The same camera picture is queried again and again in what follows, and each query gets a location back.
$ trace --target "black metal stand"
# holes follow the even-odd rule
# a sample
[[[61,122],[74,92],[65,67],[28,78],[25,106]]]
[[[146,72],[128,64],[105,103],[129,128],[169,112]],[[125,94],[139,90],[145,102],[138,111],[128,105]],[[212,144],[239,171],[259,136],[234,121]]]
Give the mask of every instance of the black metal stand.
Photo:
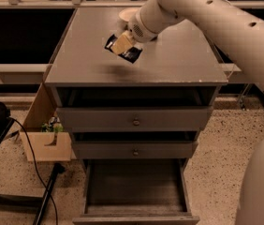
[[[0,132],[0,143],[4,140],[9,129],[13,124],[13,120],[8,118],[7,123]],[[55,163],[51,172],[50,179],[46,186],[43,197],[29,197],[29,196],[14,196],[14,195],[2,195],[0,194],[0,206],[5,206],[7,209],[12,207],[20,208],[32,208],[37,210],[37,215],[34,221],[34,225],[40,225],[41,220],[43,219],[48,200],[51,196],[56,178],[58,173],[63,173],[65,168],[60,163]]]

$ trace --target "black cable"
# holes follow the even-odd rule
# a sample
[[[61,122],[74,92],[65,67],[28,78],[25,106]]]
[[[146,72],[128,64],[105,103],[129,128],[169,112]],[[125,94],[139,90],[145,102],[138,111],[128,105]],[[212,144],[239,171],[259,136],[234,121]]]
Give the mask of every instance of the black cable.
[[[38,168],[37,168],[37,162],[36,162],[36,156],[35,156],[35,151],[33,150],[33,147],[30,143],[30,139],[29,139],[29,136],[28,136],[28,133],[26,131],[26,129],[23,127],[23,125],[15,118],[12,118],[10,117],[14,122],[16,122],[18,125],[20,125],[20,127],[22,128],[22,130],[24,131],[25,135],[26,135],[26,138],[27,138],[27,141],[28,141],[28,144],[30,146],[30,150],[31,150],[31,153],[32,153],[32,157],[33,157],[33,161],[34,161],[34,164],[35,164],[35,168],[36,168],[36,172],[37,172],[37,176],[39,178],[39,181],[42,183],[42,185],[44,186],[44,188],[47,190],[47,186],[46,184],[44,183],[44,181],[42,180],[39,172],[38,172]],[[54,206],[54,209],[55,209],[55,219],[56,219],[56,225],[58,225],[58,212],[57,212],[57,207],[56,207],[56,204],[55,204],[55,201],[52,197],[52,195],[50,195],[50,198],[51,198],[51,202],[53,203],[53,206]]]

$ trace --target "cardboard box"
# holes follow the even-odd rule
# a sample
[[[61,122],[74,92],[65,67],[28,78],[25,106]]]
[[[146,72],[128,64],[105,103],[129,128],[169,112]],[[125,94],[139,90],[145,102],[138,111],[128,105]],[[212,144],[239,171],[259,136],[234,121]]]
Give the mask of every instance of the cardboard box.
[[[54,141],[53,132],[40,132],[41,125],[48,123],[54,116],[55,107],[49,99],[49,95],[43,84],[40,85],[36,98],[23,123],[31,146],[34,150],[36,161],[70,161],[72,155],[71,140],[67,132],[58,132],[57,141]],[[28,161],[33,161],[31,148],[27,137],[21,129],[20,137]]]

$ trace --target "drawer knob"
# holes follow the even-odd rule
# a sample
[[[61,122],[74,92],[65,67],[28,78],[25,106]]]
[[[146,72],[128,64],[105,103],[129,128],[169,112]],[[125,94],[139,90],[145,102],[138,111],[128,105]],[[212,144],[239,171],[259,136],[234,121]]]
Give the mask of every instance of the drawer knob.
[[[134,149],[133,150],[133,156],[138,156],[139,155],[139,150],[138,149]]]
[[[134,125],[134,126],[139,126],[139,125],[140,125],[140,121],[139,121],[138,118],[135,118],[135,119],[133,120],[133,125]]]

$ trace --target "granite floor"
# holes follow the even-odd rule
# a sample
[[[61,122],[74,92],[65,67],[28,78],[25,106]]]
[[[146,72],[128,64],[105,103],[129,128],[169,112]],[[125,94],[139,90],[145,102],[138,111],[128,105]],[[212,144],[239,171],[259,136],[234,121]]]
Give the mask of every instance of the granite floor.
[[[6,101],[11,116],[23,122],[29,102]],[[264,138],[264,109],[256,97],[241,110],[235,98],[218,98],[215,110],[200,134],[196,153],[185,170],[188,196],[199,225],[234,224],[242,177],[249,157]],[[19,129],[14,125],[10,131]],[[57,178],[52,196],[58,208],[59,224],[72,224],[81,209],[85,173],[77,160],[62,162],[66,171]],[[38,162],[39,172],[48,180],[53,163]],[[21,139],[0,146],[0,193],[41,196],[44,192],[32,162],[27,162]],[[0,225],[32,224],[35,214],[0,210]],[[51,202],[43,224],[55,224]]]

